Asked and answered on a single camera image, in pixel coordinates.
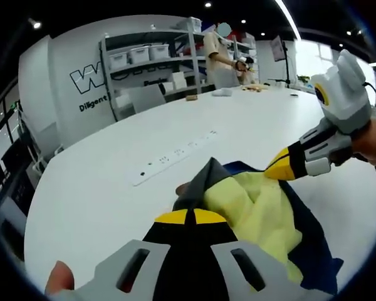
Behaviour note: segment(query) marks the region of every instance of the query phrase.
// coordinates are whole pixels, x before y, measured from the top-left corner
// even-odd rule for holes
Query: gray gripper housing
[[[132,240],[99,263],[94,278],[76,290],[62,290],[53,296],[57,301],[151,301],[157,277],[169,245]],[[231,301],[322,301],[331,295],[319,290],[305,290],[287,278],[286,268],[260,247],[245,241],[211,246],[221,267]],[[118,289],[134,258],[147,256],[129,293]],[[252,268],[256,267],[264,288],[260,291],[247,282],[233,254],[240,254]]]

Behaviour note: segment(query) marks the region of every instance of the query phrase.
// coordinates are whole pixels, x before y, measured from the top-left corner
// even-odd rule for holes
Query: power strip
[[[130,177],[132,179],[132,184],[134,186],[138,186],[156,174],[161,173],[170,166],[190,156],[193,152],[214,141],[217,138],[217,135],[218,133],[215,130],[212,130],[202,137],[190,141],[187,144],[184,144],[181,147],[178,147],[175,150],[165,154],[164,156],[148,162],[141,169],[133,172],[132,176]]]

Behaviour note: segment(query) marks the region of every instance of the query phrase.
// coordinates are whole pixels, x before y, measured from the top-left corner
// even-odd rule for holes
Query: person
[[[352,147],[354,153],[359,153],[376,165],[376,120],[372,119],[370,125],[358,137],[353,139]],[[181,195],[188,183],[180,185],[176,189],[177,195]],[[74,289],[74,277],[71,269],[62,261],[58,261],[52,269],[45,293],[48,295],[59,292],[60,290]]]
[[[229,58],[227,46],[229,42],[220,36],[216,31],[206,33],[204,40],[204,50],[206,59],[207,81],[214,83],[212,72],[217,68],[237,70],[238,79],[242,83],[246,76],[246,66],[241,61]]]

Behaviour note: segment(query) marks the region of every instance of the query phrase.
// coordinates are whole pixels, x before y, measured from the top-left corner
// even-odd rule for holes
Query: ceiling
[[[361,16],[371,8],[368,5],[352,4],[351,7],[334,0],[284,0],[288,10],[300,30],[301,36],[306,40],[319,41],[340,50],[342,43],[347,49],[367,61],[376,60],[376,54],[370,47],[370,39],[366,38],[367,27],[361,23],[355,24],[352,16]],[[257,40],[270,40],[277,34],[283,39],[292,40],[294,34],[273,0],[237,1],[238,5],[226,6],[227,1],[211,1],[212,7],[205,8],[205,1],[152,1],[152,4],[142,4],[142,1],[129,1],[129,8],[125,5],[116,5],[114,1],[100,1],[87,4],[66,3],[63,5],[49,6],[47,2],[39,5],[28,6],[17,4],[7,8],[2,4],[5,15],[0,16],[0,93],[11,81],[18,71],[18,58],[33,43],[50,34],[52,38],[71,30],[101,19],[132,14],[169,14],[175,16],[194,16],[209,23],[227,22],[233,29],[247,31],[255,35]],[[33,30],[28,23],[28,18],[42,22],[40,30]],[[362,29],[364,34],[357,34]]]

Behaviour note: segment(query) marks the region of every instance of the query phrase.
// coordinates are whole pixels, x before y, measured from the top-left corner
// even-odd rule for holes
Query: fabric
[[[212,53],[219,53],[225,58],[229,58],[227,46],[224,46],[220,43],[217,34],[213,31],[205,34],[203,44],[206,59],[207,81],[209,83],[214,83],[212,78],[212,72],[216,68],[232,69],[232,67],[219,61],[211,60],[209,58],[209,55],[211,55]]]
[[[319,222],[288,183],[212,158],[174,204],[174,210],[189,208],[219,213],[239,240],[259,245],[303,288],[337,294],[343,261],[332,258]]]

